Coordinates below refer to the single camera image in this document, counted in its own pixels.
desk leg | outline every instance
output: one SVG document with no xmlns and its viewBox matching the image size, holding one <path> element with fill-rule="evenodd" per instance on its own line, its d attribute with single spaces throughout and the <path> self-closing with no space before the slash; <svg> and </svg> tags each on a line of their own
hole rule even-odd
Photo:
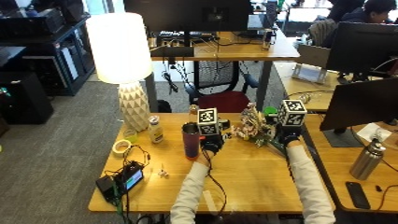
<svg viewBox="0 0 398 224">
<path fill-rule="evenodd" d="M 272 75 L 272 68 L 273 68 L 272 61 L 263 63 L 261 75 L 259 79 L 259 88 L 256 93 L 256 107 L 259 111 L 263 111 L 265 94 L 267 94 L 267 89 L 269 87 L 269 80 Z"/>
<path fill-rule="evenodd" d="M 159 97 L 153 73 L 145 78 L 145 87 L 151 113 L 159 112 Z"/>
</svg>

table lamp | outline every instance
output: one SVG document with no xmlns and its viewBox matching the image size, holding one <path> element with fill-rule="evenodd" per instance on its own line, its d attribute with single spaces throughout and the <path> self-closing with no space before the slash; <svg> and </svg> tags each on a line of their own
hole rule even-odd
<svg viewBox="0 0 398 224">
<path fill-rule="evenodd" d="M 149 124 L 148 98 L 140 80 L 152 73 L 143 17 L 136 13 L 92 16 L 87 31 L 99 79 L 120 84 L 124 123 L 140 132 Z"/>
</svg>

black glove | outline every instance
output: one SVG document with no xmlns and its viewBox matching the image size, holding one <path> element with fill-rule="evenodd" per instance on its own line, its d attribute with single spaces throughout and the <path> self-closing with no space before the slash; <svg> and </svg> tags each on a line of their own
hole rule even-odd
<svg viewBox="0 0 398 224">
<path fill-rule="evenodd" d="M 217 155 L 219 151 L 223 149 L 224 140 L 223 135 L 209 135 L 200 137 L 200 147 L 203 150 L 213 151 L 215 155 Z"/>
<path fill-rule="evenodd" d="M 300 127 L 283 126 L 281 123 L 276 125 L 275 139 L 284 147 L 287 147 L 292 141 L 299 140 L 300 135 L 301 135 L 301 126 Z"/>
</svg>

small box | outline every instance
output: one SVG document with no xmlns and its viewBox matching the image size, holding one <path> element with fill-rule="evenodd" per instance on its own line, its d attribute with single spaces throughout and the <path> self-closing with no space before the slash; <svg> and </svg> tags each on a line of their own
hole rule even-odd
<svg viewBox="0 0 398 224">
<path fill-rule="evenodd" d="M 204 136 L 220 133 L 219 114 L 216 108 L 199 110 L 199 133 Z"/>
<path fill-rule="evenodd" d="M 308 109 L 301 100 L 284 100 L 277 111 L 277 121 L 283 126 L 300 127 L 307 114 Z"/>
</svg>

